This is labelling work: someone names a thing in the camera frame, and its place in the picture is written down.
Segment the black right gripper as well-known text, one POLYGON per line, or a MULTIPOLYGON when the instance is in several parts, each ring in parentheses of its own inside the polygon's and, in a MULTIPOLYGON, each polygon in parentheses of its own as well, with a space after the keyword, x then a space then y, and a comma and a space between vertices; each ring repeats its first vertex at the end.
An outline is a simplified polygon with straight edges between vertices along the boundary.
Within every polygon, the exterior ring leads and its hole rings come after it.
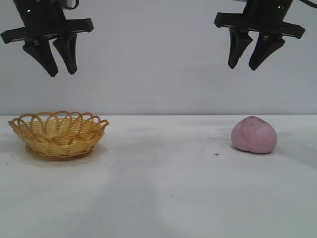
POLYGON ((230 33, 228 65, 233 69, 253 41, 249 31, 260 32, 249 67, 255 71, 271 54, 283 47, 282 36, 300 39, 305 28, 288 23, 284 18, 292 0, 249 0, 242 13, 217 13, 216 27, 227 27, 230 33))

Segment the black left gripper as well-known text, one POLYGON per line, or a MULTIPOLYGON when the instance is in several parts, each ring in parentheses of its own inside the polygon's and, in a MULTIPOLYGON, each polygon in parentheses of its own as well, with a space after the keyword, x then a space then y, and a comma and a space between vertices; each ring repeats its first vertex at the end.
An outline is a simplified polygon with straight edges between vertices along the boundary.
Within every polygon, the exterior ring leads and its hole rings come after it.
POLYGON ((14 4, 24 27, 2 32, 3 42, 8 44, 25 40, 22 49, 50 76, 56 76, 58 68, 47 39, 57 38, 53 45, 62 57, 68 72, 75 74, 77 33, 91 32, 94 29, 92 20, 66 19, 63 5, 59 0, 15 0, 14 4))

